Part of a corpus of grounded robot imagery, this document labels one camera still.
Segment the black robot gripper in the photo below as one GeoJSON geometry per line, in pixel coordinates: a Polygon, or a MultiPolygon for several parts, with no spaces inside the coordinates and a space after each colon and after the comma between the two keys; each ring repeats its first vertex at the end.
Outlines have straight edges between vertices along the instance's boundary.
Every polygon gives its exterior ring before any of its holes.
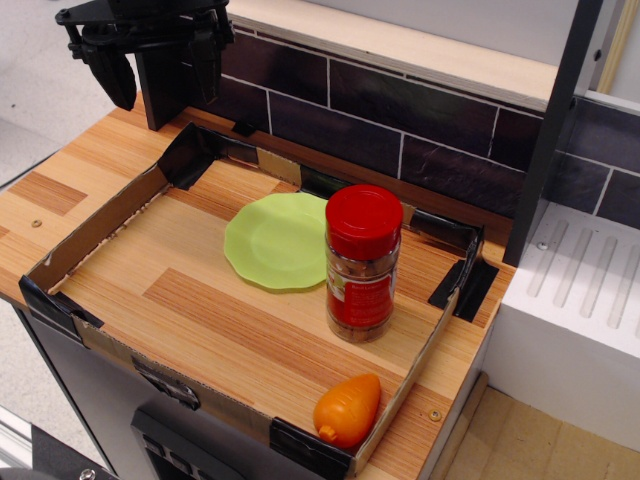
{"type": "Polygon", "coordinates": [[[189,44],[203,100],[219,96],[219,50],[234,41],[226,1],[89,1],[63,8],[56,23],[69,35],[74,58],[84,58],[116,107],[130,111],[135,76],[126,54],[189,44]]]}

